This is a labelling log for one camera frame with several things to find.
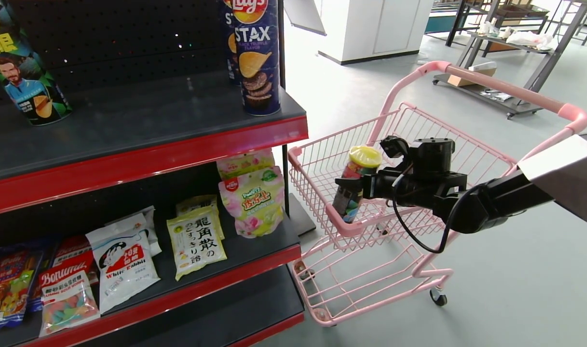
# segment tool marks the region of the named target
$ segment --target snack bag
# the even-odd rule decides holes
[[[86,273],[93,262],[90,253],[83,253],[40,274],[44,305],[40,337],[100,317]]]
[[[51,264],[51,267],[60,266],[66,260],[72,259],[73,257],[83,253],[90,253],[91,250],[92,247],[90,246],[90,242],[88,239],[86,239],[85,235],[77,235],[68,239],[64,239],[55,252],[55,257],[53,257],[53,264]],[[90,284],[98,283],[98,270],[95,263],[91,264],[86,273],[90,279]]]
[[[224,240],[225,234],[223,234],[222,228],[220,227],[220,218],[218,217],[218,203],[216,200],[216,195],[199,195],[194,196],[190,199],[186,199],[183,202],[180,202],[176,205],[176,213],[179,217],[183,214],[187,214],[191,211],[206,206],[212,207],[212,211],[214,212],[215,217],[214,224],[216,225],[216,233],[218,234],[219,239]]]
[[[139,218],[137,217],[138,214],[143,215],[143,219],[139,220]],[[150,242],[150,255],[152,255],[153,257],[162,252],[161,246],[158,244],[158,237],[156,237],[156,229],[154,229],[154,206],[146,207],[145,209],[142,209],[137,213],[127,215],[126,217],[114,220],[113,222],[108,222],[107,224],[105,224],[105,226],[116,224],[115,228],[117,228],[119,231],[126,231],[128,229],[136,227],[136,224],[139,222],[145,224],[144,228],[148,230],[148,242]]]
[[[218,167],[218,173],[222,180],[229,180],[230,178],[249,174],[253,171],[274,165],[275,161],[272,148],[239,154],[216,161],[216,167]]]
[[[218,233],[218,216],[211,206],[200,207],[167,221],[176,260],[176,281],[212,262],[227,259]]]
[[[100,270],[100,310],[107,312],[160,281],[150,256],[145,228],[112,233],[111,226],[86,237]]]
[[[0,247],[0,329],[23,320],[41,260],[42,250],[29,242]]]
[[[285,181],[279,167],[231,178],[218,188],[225,208],[235,218],[235,230],[243,237],[270,234],[282,222]]]
[[[29,300],[27,302],[27,312],[38,312],[42,310],[42,290],[40,288],[40,281],[38,277],[44,271],[46,271],[51,264],[53,263],[53,250],[55,250],[55,242],[49,239],[43,239],[42,242],[42,261],[40,262],[40,266],[38,267],[38,272],[36,274],[36,278],[34,279],[34,285],[29,293]]]

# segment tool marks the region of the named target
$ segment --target floor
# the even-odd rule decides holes
[[[311,140],[377,116],[388,90],[418,59],[455,62],[462,49],[425,37],[418,56],[342,67],[315,55],[313,34],[288,28],[286,39],[287,91],[307,110]],[[517,85],[541,59],[523,52],[488,58],[498,63],[496,77]],[[433,86],[431,79],[414,82],[397,101],[410,101],[509,156],[523,156],[566,124],[547,111],[506,120],[503,112],[447,86]],[[587,46],[569,46],[542,93],[587,111]],[[317,230],[302,237],[303,247],[321,235]],[[365,251],[338,271],[353,275],[395,254],[384,245]],[[417,294],[330,328],[307,314],[304,323],[257,346],[587,347],[587,224],[559,206],[547,204],[494,229],[461,236],[435,266],[455,270],[444,307]]]

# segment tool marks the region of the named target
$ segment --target cart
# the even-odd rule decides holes
[[[417,68],[397,82],[388,94],[377,118],[365,121],[301,147],[289,150],[291,178],[306,205],[315,216],[324,237],[301,259],[290,264],[300,294],[313,318],[324,326],[333,326],[364,312],[387,305],[419,292],[430,292],[434,303],[443,306],[447,297],[443,286],[453,273],[451,268],[436,268],[437,254],[426,253],[414,242],[395,218],[385,200],[363,200],[356,221],[347,224],[331,206],[350,147],[367,145],[383,153],[379,141],[396,135],[411,142],[417,138],[450,138],[456,143],[452,171],[466,173],[468,186],[509,174],[517,161],[482,142],[435,119],[423,110],[403,102],[392,110],[396,94],[429,72],[450,73],[480,85],[494,88],[539,105],[570,120],[555,136],[525,156],[534,155],[587,126],[587,114],[580,108],[563,104],[523,88],[509,85],[448,62],[434,61]],[[383,155],[383,166],[396,166],[398,160]],[[419,239],[443,231],[445,224],[432,211],[419,207],[399,207],[399,214]],[[447,244],[458,233],[450,230]],[[373,247],[390,247],[388,256]],[[370,257],[377,265],[365,268],[356,257]]]

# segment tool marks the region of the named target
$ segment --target snack canister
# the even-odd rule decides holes
[[[377,172],[381,165],[381,153],[373,147],[355,146],[349,150],[349,162],[342,172],[342,178],[360,178]],[[338,187],[332,206],[346,223],[352,223],[359,210],[362,192],[354,193]]]
[[[0,81],[31,125],[62,120],[72,108],[20,28],[13,10],[0,0]]]
[[[253,116],[280,110],[278,1],[232,0],[242,105]]]
[[[218,22],[222,34],[222,42],[225,46],[225,59],[227,59],[227,70],[229,81],[240,86],[240,67],[238,66],[238,54],[235,43],[235,17],[233,16],[232,0],[216,0],[218,7]]]

